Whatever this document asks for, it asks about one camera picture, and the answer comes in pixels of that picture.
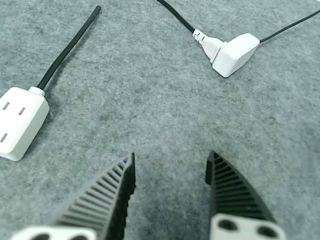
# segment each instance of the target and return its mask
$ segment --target electrical outlet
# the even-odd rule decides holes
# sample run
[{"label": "electrical outlet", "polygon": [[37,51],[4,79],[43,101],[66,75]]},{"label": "electrical outlet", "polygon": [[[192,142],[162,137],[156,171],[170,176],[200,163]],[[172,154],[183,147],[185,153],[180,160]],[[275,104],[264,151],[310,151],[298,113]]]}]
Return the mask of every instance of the electrical outlet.
[{"label": "electrical outlet", "polygon": [[48,115],[44,95],[37,87],[12,87],[0,98],[0,157],[22,159]]}]

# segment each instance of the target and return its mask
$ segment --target white plug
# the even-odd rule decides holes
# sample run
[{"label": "white plug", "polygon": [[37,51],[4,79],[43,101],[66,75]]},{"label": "white plug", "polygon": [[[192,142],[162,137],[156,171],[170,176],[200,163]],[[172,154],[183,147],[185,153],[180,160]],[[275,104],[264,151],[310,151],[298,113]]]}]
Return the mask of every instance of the white plug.
[{"label": "white plug", "polygon": [[19,161],[43,125],[49,105],[45,92],[12,87],[0,98],[0,157]]},{"label": "white plug", "polygon": [[193,32],[195,40],[202,45],[212,67],[222,77],[227,78],[241,68],[257,49],[260,40],[250,33],[245,33],[229,42],[208,37],[200,30]]}]

